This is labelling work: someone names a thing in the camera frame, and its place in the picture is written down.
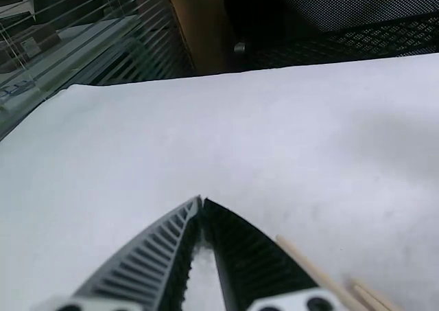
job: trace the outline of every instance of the white table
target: white table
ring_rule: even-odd
[[[3,309],[71,294],[201,194],[335,280],[436,310],[438,70],[433,54],[70,87],[0,143]],[[192,310],[221,310],[213,286]]]

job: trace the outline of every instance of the black mesh fabric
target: black mesh fabric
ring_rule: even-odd
[[[438,51],[439,0],[224,0],[243,70]]]
[[[439,0],[283,0],[320,31],[434,12]]]
[[[251,69],[314,65],[437,52],[439,14],[375,23],[314,38],[258,44],[247,58]]]

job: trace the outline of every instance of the wooden stick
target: wooden stick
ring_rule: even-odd
[[[376,290],[372,290],[369,287],[367,287],[367,285],[355,278],[351,279],[352,283],[353,283],[353,289],[365,300],[367,301],[363,295],[360,293],[360,290],[363,290],[364,292],[366,292],[366,294],[370,295],[371,297],[373,297],[374,299],[376,299],[381,305],[385,306],[386,310],[389,311],[402,311],[402,309],[396,305],[394,305],[391,301],[389,301],[388,299],[386,299],[382,294],[380,294],[379,292],[377,292]]]
[[[375,299],[371,294],[366,292],[360,286],[354,285],[353,290],[373,309],[373,311],[391,311],[387,309],[383,304],[381,304],[377,299]]]
[[[350,311],[368,311],[368,309],[356,300],[346,289],[316,268],[291,242],[281,235],[276,236],[276,242],[319,286],[330,290]]]

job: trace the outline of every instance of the wooden panel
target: wooden panel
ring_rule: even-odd
[[[222,0],[171,0],[201,75],[232,70],[235,38]]]

